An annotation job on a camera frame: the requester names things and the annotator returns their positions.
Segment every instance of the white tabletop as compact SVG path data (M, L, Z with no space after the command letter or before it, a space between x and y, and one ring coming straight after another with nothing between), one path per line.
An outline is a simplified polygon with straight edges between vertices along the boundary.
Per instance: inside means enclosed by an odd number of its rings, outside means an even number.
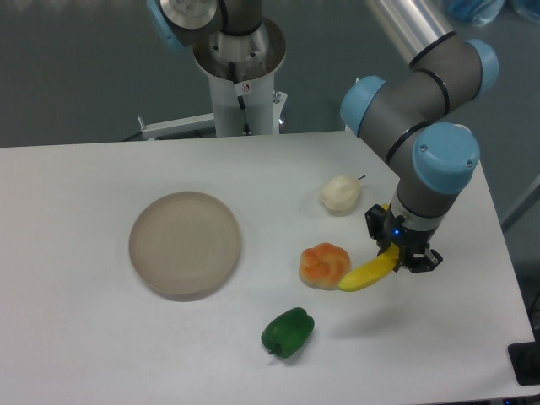
M335 217L317 200L336 174L367 175L358 207ZM323 241L358 266L375 242L364 212L397 178L351 133L0 150L2 403L419 404L540 392L521 387L506 347L531 341L482 168L432 246L432 273L392 273L358 293L298 277ZM140 280L131 227L179 191L227 204L240 260L206 298L177 302ZM316 322L288 361L260 336L303 306Z

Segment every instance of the gray floor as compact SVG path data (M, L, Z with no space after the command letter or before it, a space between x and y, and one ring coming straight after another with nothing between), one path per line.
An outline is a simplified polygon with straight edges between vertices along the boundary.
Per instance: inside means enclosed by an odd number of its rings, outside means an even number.
M0 147L115 142L138 131L137 115L151 123L210 112L192 55L161 44L144 3L0 0ZM289 93L286 132L341 130L354 78L408 74L363 1L265 0L264 13L287 39L276 75ZM456 30L499 54L496 86L446 120L477 136L502 215L540 173L540 25L506 8L482 29ZM506 234L526 300L540 288L539 225L536 204Z

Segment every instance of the toy bell pepper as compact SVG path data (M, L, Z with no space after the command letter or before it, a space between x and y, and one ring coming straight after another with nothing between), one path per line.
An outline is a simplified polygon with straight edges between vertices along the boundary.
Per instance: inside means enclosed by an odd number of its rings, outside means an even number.
M262 332L262 344L269 354L287 359L311 335L315 321L304 308L293 308L274 319Z

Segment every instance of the white stand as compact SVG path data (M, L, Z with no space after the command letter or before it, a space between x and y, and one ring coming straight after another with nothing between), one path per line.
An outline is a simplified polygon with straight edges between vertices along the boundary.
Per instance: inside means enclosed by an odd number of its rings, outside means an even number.
M281 113L283 111L285 101L287 101L287 97L287 93L274 90L272 135L279 134L279 125L283 123L283 121L280 121L282 120ZM190 131L215 128L213 113L204 114L201 116L189 116L188 118L181 118L173 121L163 121L148 125L145 124L143 118L139 116L138 122L141 127L143 138L147 141L155 140L158 137L166 137Z

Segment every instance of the round plate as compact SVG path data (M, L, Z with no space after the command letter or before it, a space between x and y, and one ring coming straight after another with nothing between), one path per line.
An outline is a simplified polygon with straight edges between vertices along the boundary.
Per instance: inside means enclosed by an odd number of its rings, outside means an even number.
M235 216L217 198L178 192L150 204L129 237L140 276L166 294L194 294L219 283L240 253Z

